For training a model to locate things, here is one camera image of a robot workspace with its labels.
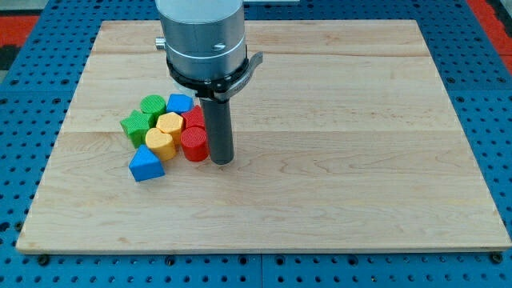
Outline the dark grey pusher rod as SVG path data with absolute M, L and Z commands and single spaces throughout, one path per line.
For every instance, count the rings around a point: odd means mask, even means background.
M 210 159 L 217 165 L 225 165 L 234 159 L 234 144 L 229 102 L 216 102 L 201 98 Z

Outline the black clamp mount ring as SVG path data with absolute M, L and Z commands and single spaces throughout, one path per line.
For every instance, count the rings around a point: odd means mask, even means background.
M 195 80 L 180 74 L 166 60 L 169 74 L 180 86 L 195 92 L 198 98 L 213 99 L 216 102 L 226 102 L 239 93 L 250 82 L 257 66 L 263 63 L 263 52 L 257 52 L 250 59 L 245 58 L 242 65 L 233 73 L 216 80 Z

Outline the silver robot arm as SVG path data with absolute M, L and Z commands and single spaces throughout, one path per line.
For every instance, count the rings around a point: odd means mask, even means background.
M 242 0 L 156 0 L 170 76 L 195 92 L 205 121 L 210 159 L 234 159 L 230 99 L 251 80 L 263 53 L 248 56 Z

